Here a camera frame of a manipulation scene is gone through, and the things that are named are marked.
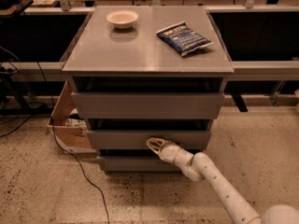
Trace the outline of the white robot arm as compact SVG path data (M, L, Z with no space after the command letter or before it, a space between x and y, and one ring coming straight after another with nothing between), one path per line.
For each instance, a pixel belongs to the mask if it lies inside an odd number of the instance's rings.
M214 189L234 224L299 224L299 211L279 204L258 214L203 152L192 154L172 141L150 138L147 146L162 161L176 165L192 181L204 178Z

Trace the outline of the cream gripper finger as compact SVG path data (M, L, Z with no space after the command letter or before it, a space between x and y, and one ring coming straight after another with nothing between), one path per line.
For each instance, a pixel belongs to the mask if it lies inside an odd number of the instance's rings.
M170 144L170 141L162 138L152 137L147 140L148 147L164 147L167 144Z
M150 150L152 150L157 155L160 154L163 147L160 143L147 143L147 146Z

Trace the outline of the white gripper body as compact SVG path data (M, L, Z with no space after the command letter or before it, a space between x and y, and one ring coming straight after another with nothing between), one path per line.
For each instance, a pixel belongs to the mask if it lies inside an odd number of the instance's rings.
M162 147L159 157L176 166L185 166L189 160L188 152L176 144L166 144Z

